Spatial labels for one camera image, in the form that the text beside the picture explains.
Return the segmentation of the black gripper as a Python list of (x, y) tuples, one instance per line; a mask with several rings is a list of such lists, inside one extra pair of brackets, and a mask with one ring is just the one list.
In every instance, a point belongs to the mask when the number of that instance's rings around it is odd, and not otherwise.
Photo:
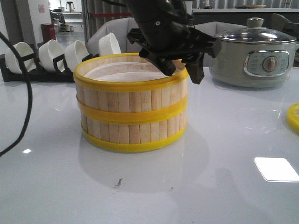
[(221, 41), (216, 37), (179, 24), (168, 28), (133, 28), (127, 34), (127, 39), (142, 48), (140, 57), (166, 76), (171, 76), (176, 70), (172, 60), (182, 59), (194, 84), (200, 84), (204, 78), (204, 54), (215, 58), (221, 49)]

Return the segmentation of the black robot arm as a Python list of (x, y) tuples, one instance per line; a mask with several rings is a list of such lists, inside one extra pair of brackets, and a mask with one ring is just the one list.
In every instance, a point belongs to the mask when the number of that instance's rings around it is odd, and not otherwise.
[(183, 0), (108, 0), (108, 4), (127, 7), (138, 27), (127, 34), (130, 43), (141, 46), (139, 56), (166, 76), (173, 75), (174, 61), (185, 64), (191, 81), (200, 84), (204, 77), (203, 58), (215, 58), (220, 49), (218, 38), (193, 27)]

